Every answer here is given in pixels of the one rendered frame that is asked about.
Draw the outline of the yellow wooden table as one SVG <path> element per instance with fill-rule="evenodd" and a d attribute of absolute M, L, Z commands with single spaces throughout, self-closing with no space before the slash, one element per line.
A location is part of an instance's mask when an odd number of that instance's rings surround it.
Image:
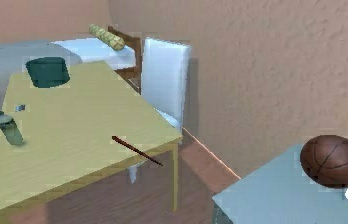
<path fill-rule="evenodd" d="M 149 156 L 178 151 L 181 134 L 106 63 L 69 73 L 55 88 L 34 87 L 28 74 L 10 79 L 3 110 L 24 143 L 12 146 L 0 131 L 0 222 L 145 159 L 112 136 Z"/>

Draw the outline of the green checked bolster pillow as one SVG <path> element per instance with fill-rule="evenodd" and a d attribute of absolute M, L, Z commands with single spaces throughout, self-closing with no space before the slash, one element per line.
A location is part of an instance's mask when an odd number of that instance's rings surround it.
<path fill-rule="evenodd" d="M 98 25 L 91 24 L 89 26 L 89 33 L 115 51 L 120 51 L 125 47 L 125 41 L 121 37 L 106 31 Z"/>

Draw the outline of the green glass bottle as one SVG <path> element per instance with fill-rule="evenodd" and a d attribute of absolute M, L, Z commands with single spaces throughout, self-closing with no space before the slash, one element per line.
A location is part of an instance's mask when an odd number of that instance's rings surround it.
<path fill-rule="evenodd" d="M 23 137 L 14 118 L 0 111 L 0 129 L 11 145 L 22 145 Z"/>

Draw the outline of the brown basketball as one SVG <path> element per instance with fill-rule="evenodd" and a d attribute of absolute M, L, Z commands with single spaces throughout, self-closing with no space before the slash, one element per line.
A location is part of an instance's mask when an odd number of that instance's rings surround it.
<path fill-rule="evenodd" d="M 308 140 L 300 152 L 305 174 L 329 188 L 348 187 L 348 139 L 338 135 L 319 135 Z"/>

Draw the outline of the white chair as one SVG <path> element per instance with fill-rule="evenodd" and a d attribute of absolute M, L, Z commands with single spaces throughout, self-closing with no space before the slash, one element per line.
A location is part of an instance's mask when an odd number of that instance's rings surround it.
<path fill-rule="evenodd" d="M 160 39 L 144 41 L 141 96 L 182 132 L 191 46 Z"/>

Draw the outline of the dark green bin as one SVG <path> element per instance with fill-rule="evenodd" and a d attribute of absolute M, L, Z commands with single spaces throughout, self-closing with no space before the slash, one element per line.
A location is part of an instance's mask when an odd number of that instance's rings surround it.
<path fill-rule="evenodd" d="M 37 88 L 53 88 L 70 80 L 66 62 L 61 57 L 43 57 L 28 61 L 27 72 Z"/>

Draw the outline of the dark red pencil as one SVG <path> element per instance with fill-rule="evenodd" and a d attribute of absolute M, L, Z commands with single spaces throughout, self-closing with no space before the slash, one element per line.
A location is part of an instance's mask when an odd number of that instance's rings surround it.
<path fill-rule="evenodd" d="M 118 144 L 120 144 L 120 145 L 122 145 L 122 146 L 124 146 L 124 147 L 126 147 L 126 148 L 128 148 L 128 149 L 130 149 L 131 151 L 133 151 L 133 152 L 139 154 L 140 156 L 142 156 L 142 157 L 144 157 L 144 158 L 146 158 L 146 159 L 152 161 L 153 163 L 155 163 L 155 164 L 157 164 L 157 165 L 159 165 L 159 166 L 163 166 L 163 164 L 162 164 L 161 162 L 159 162 L 159 161 L 157 161 L 156 159 L 154 159 L 153 157 L 147 155 L 145 152 L 140 151 L 139 149 L 137 149 L 137 148 L 134 147 L 133 145 L 127 143 L 126 141 L 120 139 L 118 136 L 112 136 L 111 138 L 112 138 L 112 140 L 114 140 L 114 141 L 117 142 Z"/>

